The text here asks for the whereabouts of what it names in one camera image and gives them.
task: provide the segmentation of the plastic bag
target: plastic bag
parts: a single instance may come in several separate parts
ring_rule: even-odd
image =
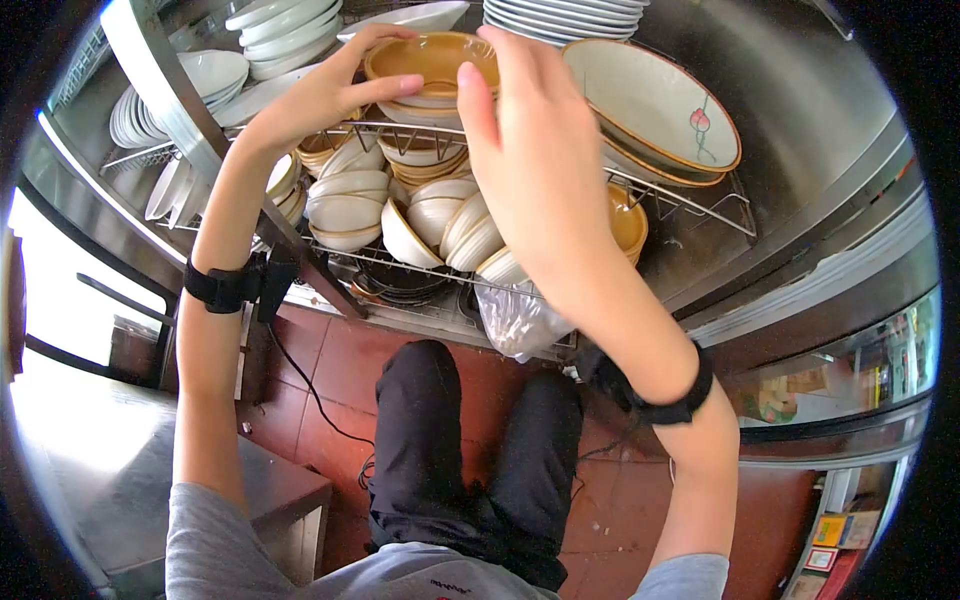
[[[491,344],[504,356],[525,363],[539,351],[573,331],[543,298],[508,292],[488,285],[477,276],[473,286],[483,326]],[[533,282],[508,285],[513,290],[537,292]]]

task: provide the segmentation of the black wrist strap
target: black wrist strap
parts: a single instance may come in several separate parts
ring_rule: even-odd
[[[693,346],[700,358],[700,368],[693,380],[693,387],[684,397],[673,404],[650,404],[634,392],[634,407],[645,422],[654,425],[692,422],[693,414],[707,400],[707,394],[713,385],[713,363],[699,344],[694,342]]]

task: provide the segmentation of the right hand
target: right hand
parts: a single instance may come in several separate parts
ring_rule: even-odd
[[[500,96],[498,123],[480,72],[460,66],[473,174],[516,261],[574,317],[592,265],[626,260],[611,234],[596,120],[555,48],[489,25],[477,34],[496,50]]]

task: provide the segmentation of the black pants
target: black pants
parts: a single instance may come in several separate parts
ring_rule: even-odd
[[[446,347],[407,344],[376,384],[373,545],[422,541],[500,564],[556,591],[557,559],[583,425],[573,382],[544,372],[527,382],[507,425],[488,489],[468,493],[460,453],[460,375]]]

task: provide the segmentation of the fingernail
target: fingernail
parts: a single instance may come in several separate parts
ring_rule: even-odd
[[[413,94],[423,87],[422,75],[405,75],[400,80],[400,91],[404,94]]]

